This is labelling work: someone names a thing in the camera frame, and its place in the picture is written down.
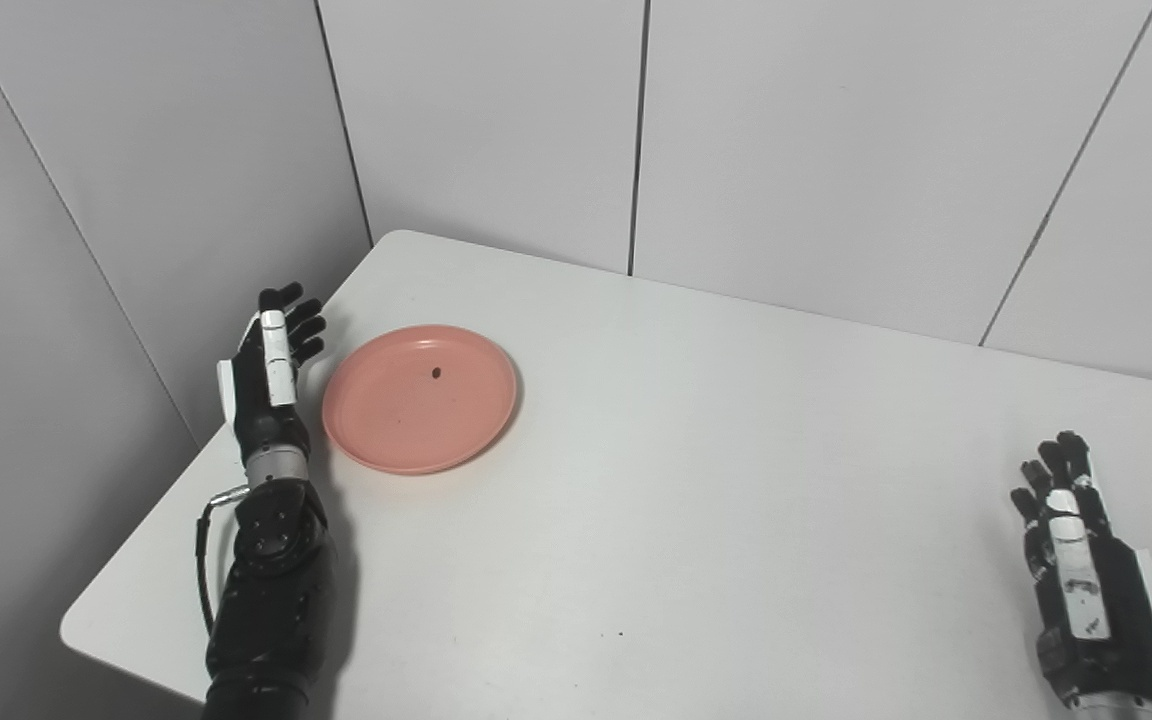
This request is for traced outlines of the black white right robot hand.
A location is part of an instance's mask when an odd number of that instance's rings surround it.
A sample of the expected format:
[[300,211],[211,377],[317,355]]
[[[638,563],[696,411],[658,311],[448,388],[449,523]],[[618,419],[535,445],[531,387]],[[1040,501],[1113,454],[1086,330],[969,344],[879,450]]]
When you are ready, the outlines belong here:
[[1152,719],[1152,558],[1115,533],[1082,435],[1062,430],[1037,454],[1009,498],[1043,679],[1073,719]]

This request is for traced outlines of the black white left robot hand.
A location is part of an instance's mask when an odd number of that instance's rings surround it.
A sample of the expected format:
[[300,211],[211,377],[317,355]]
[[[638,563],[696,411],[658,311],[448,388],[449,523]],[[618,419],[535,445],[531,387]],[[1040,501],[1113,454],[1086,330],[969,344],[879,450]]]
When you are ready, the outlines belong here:
[[296,450],[305,461],[310,455],[310,434],[296,409],[298,381],[302,367],[324,350],[325,329],[321,300],[306,300],[300,282],[259,293],[236,354],[218,364],[225,424],[244,467],[271,450]]

